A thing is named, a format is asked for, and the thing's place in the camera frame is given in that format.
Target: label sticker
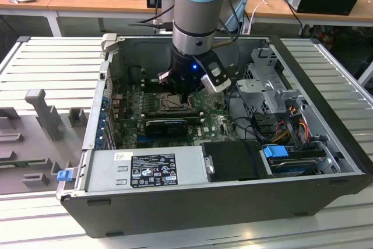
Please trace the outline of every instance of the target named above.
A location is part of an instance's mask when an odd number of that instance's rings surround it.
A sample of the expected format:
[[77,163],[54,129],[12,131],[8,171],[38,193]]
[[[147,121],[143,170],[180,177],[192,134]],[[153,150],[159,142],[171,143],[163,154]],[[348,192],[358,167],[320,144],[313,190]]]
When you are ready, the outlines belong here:
[[114,160],[131,160],[132,152],[114,153]]
[[175,154],[131,157],[131,187],[177,185]]

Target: power cord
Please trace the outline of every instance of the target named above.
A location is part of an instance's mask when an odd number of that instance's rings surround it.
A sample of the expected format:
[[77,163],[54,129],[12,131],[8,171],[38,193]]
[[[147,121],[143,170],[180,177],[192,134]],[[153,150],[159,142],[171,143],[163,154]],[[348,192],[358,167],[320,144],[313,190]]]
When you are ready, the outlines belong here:
[[231,0],[228,0],[228,2],[229,2],[229,5],[231,7],[232,14],[233,14],[233,16],[235,18],[235,21],[237,23],[237,34],[235,35],[234,38],[231,37],[231,40],[213,44],[212,45],[212,49],[216,49],[216,48],[220,48],[220,47],[224,47],[224,46],[230,45],[230,44],[234,43],[238,39],[238,37],[240,36],[240,21],[238,20],[238,16],[237,16],[237,14],[235,12],[235,9],[233,7],[233,4],[232,4]]
[[151,20],[155,20],[155,19],[159,18],[160,16],[166,14],[166,13],[167,13],[168,11],[170,11],[174,6],[175,6],[175,5],[173,5],[173,6],[169,7],[168,9],[164,10],[161,14],[155,15],[155,16],[153,16],[153,17],[150,17],[150,18],[146,19],[146,20],[140,20],[140,21],[138,21],[138,23],[147,23],[147,22],[149,22],[149,21],[151,21]]
[[299,18],[297,17],[297,15],[294,13],[294,11],[293,11],[293,7],[291,7],[291,5],[290,5],[290,3],[289,3],[289,0],[286,0],[286,2],[287,2],[287,4],[288,4],[288,6],[289,6],[291,12],[293,13],[294,17],[297,19],[298,23],[301,25],[301,35],[300,35],[300,36],[302,37],[302,36],[303,36],[303,29],[304,29],[303,24],[302,24],[302,22],[299,20]]
[[[291,12],[293,13],[294,17],[299,21],[299,23],[301,24],[301,35],[303,35],[303,24],[301,23],[301,21],[298,19],[298,17],[295,15],[295,13],[293,12],[293,10],[291,9],[291,6],[288,2],[288,0],[286,1],[287,4],[289,5],[290,7],[290,10]],[[262,4],[267,4],[268,5],[268,2],[266,2],[265,0],[262,0],[262,2],[258,3],[257,6],[254,8],[254,10],[252,11],[252,15],[251,15],[251,18],[250,18],[250,24],[249,24],[249,30],[248,30],[248,34],[251,33],[251,29],[252,29],[252,21],[254,19],[254,14],[256,12],[256,10],[262,5]]]
[[223,29],[226,31],[226,33],[229,35],[229,37],[231,37],[231,40],[233,42],[233,46],[234,46],[235,53],[236,53],[235,67],[236,67],[236,71],[238,71],[238,66],[240,64],[240,52],[238,51],[237,42],[234,41],[234,38],[233,38],[232,34],[230,33],[230,31],[228,30],[227,26],[223,23],[223,21],[221,19],[219,19],[219,23],[221,24],[221,26],[223,27]]

